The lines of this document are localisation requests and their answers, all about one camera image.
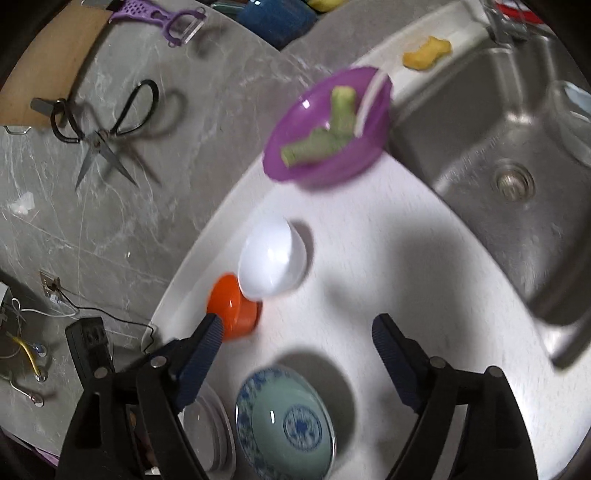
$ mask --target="blue and white porcelain bowl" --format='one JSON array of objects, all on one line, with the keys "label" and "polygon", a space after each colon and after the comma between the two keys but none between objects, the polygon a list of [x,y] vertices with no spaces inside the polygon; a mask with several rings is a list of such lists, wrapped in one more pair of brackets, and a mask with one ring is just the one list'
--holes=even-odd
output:
[{"label": "blue and white porcelain bowl", "polygon": [[335,459],[335,430],[322,400],[298,373],[252,374],[236,399],[238,442],[264,480],[320,480]]}]

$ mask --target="orange bowl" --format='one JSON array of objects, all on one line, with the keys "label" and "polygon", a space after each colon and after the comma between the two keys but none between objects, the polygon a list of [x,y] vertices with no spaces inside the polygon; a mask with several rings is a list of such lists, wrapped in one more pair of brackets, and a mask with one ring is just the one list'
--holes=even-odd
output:
[{"label": "orange bowl", "polygon": [[258,318],[258,305],[240,291],[238,279],[226,273],[217,279],[207,301],[207,313],[215,313],[223,322],[223,340],[248,335]]}]

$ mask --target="faucet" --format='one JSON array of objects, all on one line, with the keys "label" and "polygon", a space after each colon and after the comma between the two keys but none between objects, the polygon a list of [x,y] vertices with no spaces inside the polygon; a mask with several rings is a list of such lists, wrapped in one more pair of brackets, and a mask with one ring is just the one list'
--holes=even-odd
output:
[{"label": "faucet", "polygon": [[515,21],[506,17],[497,6],[495,0],[480,0],[484,13],[491,24],[495,42],[503,46],[513,46],[513,40],[527,39],[525,21]]}]

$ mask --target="yellow pipe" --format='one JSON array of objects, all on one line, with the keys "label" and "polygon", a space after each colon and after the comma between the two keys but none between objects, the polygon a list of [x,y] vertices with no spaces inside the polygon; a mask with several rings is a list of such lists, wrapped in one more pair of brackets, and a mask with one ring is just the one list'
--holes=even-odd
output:
[{"label": "yellow pipe", "polygon": [[33,353],[31,352],[31,349],[29,348],[29,346],[24,342],[23,339],[21,339],[19,337],[15,337],[15,336],[11,335],[10,338],[12,340],[14,340],[16,343],[18,343],[22,347],[23,350],[25,350],[25,353],[29,357],[29,360],[31,362],[31,366],[33,367],[33,371],[35,372],[35,375],[40,377],[41,372],[39,371],[39,367],[35,363],[35,357],[33,356]]}]

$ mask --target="sink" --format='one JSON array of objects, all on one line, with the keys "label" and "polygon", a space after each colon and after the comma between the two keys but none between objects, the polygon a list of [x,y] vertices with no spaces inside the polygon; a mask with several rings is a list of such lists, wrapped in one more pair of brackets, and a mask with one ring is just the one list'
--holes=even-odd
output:
[{"label": "sink", "polygon": [[591,168],[554,134],[553,80],[589,89],[553,37],[486,40],[394,107],[388,149],[483,243],[564,368],[591,340]]}]

